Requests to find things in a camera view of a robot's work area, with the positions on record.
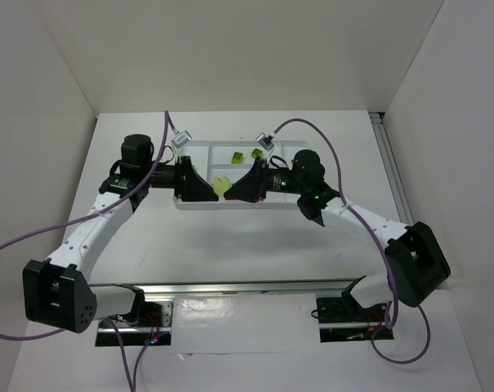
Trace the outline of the pale green lego plate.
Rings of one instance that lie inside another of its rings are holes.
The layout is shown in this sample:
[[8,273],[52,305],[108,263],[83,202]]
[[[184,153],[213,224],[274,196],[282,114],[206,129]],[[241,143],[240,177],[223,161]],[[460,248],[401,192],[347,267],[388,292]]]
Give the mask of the pale green lego plate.
[[232,187],[232,185],[233,184],[227,176],[213,177],[213,190],[221,202],[226,200],[225,193]]

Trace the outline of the dark green square lego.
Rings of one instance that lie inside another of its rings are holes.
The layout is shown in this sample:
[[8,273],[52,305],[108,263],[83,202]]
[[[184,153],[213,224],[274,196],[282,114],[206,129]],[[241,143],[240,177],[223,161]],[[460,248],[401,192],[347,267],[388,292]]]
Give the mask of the dark green square lego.
[[261,155],[262,155],[262,152],[260,150],[258,150],[258,149],[254,149],[251,152],[251,157],[252,158],[259,158]]

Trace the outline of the lime green lego piece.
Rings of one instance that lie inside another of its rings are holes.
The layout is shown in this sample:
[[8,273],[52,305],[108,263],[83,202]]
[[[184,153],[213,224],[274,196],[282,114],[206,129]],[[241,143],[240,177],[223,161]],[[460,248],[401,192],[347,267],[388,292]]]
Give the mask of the lime green lego piece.
[[243,162],[243,153],[234,152],[233,157],[231,158],[232,164],[241,164]]

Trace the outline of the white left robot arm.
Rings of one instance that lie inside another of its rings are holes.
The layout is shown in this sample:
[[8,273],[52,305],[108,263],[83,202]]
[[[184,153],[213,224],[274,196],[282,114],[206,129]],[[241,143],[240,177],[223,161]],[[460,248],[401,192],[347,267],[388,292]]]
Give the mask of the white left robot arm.
[[143,290],[127,284],[91,287],[92,270],[113,236],[128,221],[149,189],[173,189],[182,202],[216,202],[213,188],[182,156],[173,165],[152,160],[149,136],[126,136],[121,158],[102,183],[91,212],[44,261],[31,260],[22,281],[28,320],[81,333],[97,319],[121,316],[137,324],[144,316]]

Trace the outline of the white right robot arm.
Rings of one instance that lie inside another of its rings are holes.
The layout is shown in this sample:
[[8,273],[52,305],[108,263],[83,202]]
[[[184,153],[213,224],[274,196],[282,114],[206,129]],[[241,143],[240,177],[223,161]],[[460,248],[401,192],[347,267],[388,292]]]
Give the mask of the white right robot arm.
[[360,311],[398,300],[417,307],[451,274],[432,229],[391,221],[353,203],[324,180],[325,168],[312,150],[296,153],[291,167],[271,168],[256,158],[251,170],[225,191],[227,200],[258,203],[268,192],[296,194],[310,221],[337,229],[385,258],[385,272],[354,280],[341,294],[346,308]]

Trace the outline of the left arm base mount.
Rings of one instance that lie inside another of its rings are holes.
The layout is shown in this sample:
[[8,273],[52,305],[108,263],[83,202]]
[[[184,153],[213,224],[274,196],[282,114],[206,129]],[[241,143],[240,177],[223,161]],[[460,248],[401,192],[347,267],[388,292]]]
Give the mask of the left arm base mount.
[[142,346],[147,341],[151,341],[152,346],[169,346],[173,307],[171,298],[147,300],[141,306],[140,317],[136,321],[122,315],[112,315],[109,320],[118,328],[125,347]]

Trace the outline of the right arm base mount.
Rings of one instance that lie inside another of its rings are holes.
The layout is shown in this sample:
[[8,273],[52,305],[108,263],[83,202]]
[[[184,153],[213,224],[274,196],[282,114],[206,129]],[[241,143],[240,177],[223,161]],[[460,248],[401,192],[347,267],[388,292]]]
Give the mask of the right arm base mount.
[[373,332],[384,327],[386,303],[363,308],[351,296],[360,280],[354,280],[339,296],[316,299],[316,308],[310,316],[318,321],[321,343],[369,341]]

